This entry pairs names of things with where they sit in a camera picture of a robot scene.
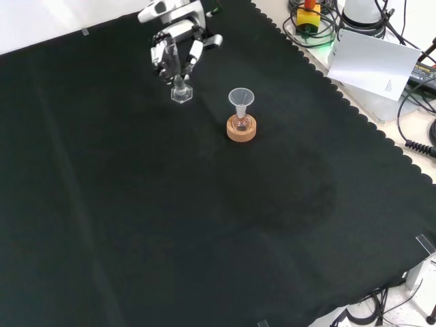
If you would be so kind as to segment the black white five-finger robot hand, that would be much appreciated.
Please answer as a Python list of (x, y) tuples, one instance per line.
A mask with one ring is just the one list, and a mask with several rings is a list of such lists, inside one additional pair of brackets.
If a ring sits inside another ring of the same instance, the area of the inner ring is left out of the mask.
[[(166, 84), (173, 83), (176, 76), (189, 79), (202, 56), (205, 36), (204, 28), (189, 19), (169, 25), (154, 35), (151, 43), (151, 63), (154, 74)], [(187, 59), (182, 63), (177, 43), (186, 40), (192, 40), (193, 43)]]

